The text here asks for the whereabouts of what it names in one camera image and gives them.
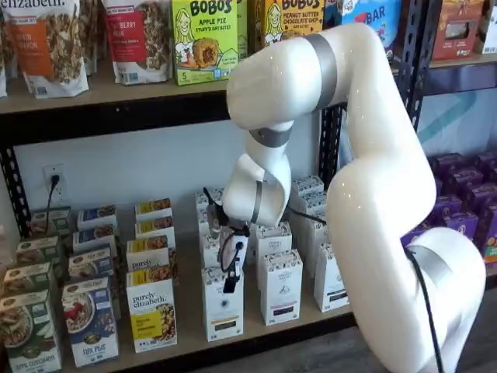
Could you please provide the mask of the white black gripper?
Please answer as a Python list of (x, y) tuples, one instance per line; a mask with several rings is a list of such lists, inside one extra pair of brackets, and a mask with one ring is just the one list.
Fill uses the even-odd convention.
[(249, 227), (246, 223), (225, 225), (220, 230), (219, 263), (221, 270), (227, 273), (223, 293), (232, 294), (238, 282), (238, 276), (245, 262), (248, 248)]

